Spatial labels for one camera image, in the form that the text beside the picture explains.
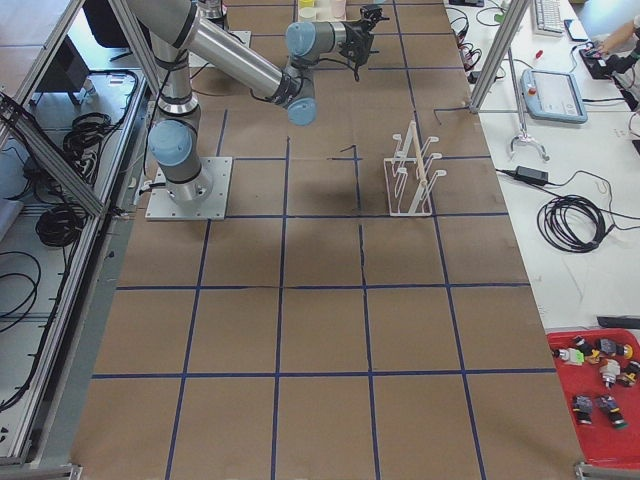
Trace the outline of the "person's hand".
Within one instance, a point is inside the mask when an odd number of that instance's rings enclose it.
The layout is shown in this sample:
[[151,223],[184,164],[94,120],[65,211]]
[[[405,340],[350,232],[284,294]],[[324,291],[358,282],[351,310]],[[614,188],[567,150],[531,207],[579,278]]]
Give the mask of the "person's hand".
[[595,42],[595,47],[601,55],[609,55],[615,53],[621,43],[624,43],[624,40],[620,41],[613,36],[608,36],[598,39]]

